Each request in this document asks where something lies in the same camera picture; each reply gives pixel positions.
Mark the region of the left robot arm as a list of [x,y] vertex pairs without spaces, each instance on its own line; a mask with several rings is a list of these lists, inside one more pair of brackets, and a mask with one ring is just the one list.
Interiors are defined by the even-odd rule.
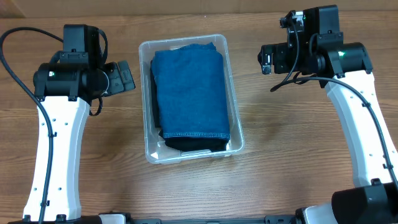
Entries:
[[23,222],[74,223],[81,218],[80,152],[93,100],[135,89],[126,61],[107,62],[94,26],[65,25],[63,49],[34,73],[39,140],[34,179]]

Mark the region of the black cloth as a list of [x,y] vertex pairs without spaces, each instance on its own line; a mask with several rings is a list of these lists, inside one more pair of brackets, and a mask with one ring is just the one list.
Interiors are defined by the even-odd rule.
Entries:
[[150,84],[151,84],[151,100],[152,100],[152,114],[154,117],[154,125],[156,128],[161,128],[160,116],[159,116],[159,105],[157,101],[157,85],[155,82],[155,76],[150,65]]
[[229,139],[214,137],[164,137],[163,131],[159,136],[165,140],[165,145],[183,152],[210,150],[211,152],[225,151]]

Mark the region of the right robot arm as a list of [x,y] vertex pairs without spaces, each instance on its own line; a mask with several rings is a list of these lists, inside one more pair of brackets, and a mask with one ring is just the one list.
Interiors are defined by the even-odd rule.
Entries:
[[282,86],[319,82],[338,113],[354,187],[293,215],[267,216],[266,223],[396,223],[397,150],[379,107],[365,46],[344,43],[336,5],[292,10],[280,26],[287,41],[261,47],[261,70],[283,74]]

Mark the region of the blue denim cloth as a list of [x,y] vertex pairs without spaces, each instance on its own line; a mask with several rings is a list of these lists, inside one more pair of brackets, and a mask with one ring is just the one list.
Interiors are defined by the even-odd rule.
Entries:
[[230,139],[223,56],[213,43],[161,50],[151,64],[165,139]]

